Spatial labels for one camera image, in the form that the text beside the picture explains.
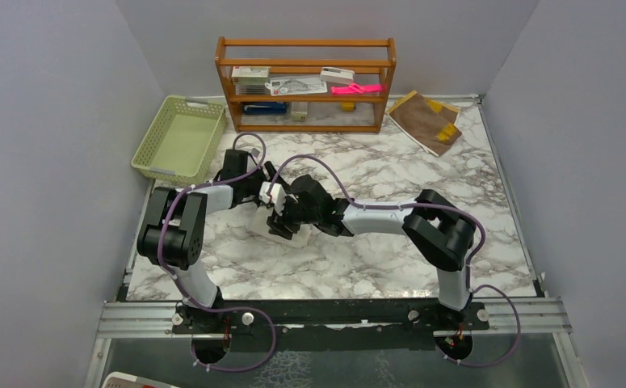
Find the white towel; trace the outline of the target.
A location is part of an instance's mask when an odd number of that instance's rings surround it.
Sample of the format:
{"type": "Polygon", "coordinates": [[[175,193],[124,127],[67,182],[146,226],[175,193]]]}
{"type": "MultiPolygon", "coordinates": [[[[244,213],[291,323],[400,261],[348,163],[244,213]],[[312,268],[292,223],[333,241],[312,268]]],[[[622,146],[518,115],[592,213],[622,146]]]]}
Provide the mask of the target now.
{"type": "Polygon", "coordinates": [[[287,247],[303,248],[308,245],[312,234],[312,229],[309,225],[299,226],[296,231],[293,231],[284,225],[276,223],[276,216],[277,213],[274,210],[259,207],[247,225],[247,229],[253,234],[287,247]]]}

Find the brown yellow cloth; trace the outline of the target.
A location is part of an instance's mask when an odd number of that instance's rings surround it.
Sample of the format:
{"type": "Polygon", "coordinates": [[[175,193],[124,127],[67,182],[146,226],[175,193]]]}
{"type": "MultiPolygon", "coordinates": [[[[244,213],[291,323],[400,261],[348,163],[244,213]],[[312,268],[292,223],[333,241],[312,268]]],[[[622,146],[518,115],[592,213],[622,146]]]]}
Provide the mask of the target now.
{"type": "Polygon", "coordinates": [[[456,126],[459,109],[412,91],[388,109],[388,117],[427,152],[440,157],[462,136],[456,126]]]}

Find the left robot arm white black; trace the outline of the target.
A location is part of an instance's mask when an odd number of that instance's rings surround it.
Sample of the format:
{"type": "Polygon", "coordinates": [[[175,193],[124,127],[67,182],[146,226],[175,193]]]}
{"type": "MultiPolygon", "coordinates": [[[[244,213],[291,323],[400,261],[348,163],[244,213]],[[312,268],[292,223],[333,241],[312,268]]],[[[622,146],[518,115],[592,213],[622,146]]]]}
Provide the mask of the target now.
{"type": "Polygon", "coordinates": [[[180,190],[159,187],[150,195],[137,253],[170,275],[203,331],[220,328],[226,312],[220,288],[200,263],[206,218],[249,202],[260,205],[260,188],[274,174],[274,165],[264,157],[257,161],[248,151],[231,149],[213,181],[180,190]]]}

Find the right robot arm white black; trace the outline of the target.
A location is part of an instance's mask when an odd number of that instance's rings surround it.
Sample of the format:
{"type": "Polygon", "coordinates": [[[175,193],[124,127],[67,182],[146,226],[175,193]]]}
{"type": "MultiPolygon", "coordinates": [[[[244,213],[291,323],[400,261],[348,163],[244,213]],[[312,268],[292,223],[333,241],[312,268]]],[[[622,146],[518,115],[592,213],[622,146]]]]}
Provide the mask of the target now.
{"type": "Polygon", "coordinates": [[[483,227],[437,192],[424,190],[410,203],[361,203],[333,198],[317,180],[303,175],[289,186],[264,182],[258,196],[273,209],[266,220],[268,233],[287,240],[293,239],[305,225],[334,237],[406,236],[437,269],[438,322],[455,329],[468,319],[472,293],[466,266],[476,251],[474,234],[483,227]]]}

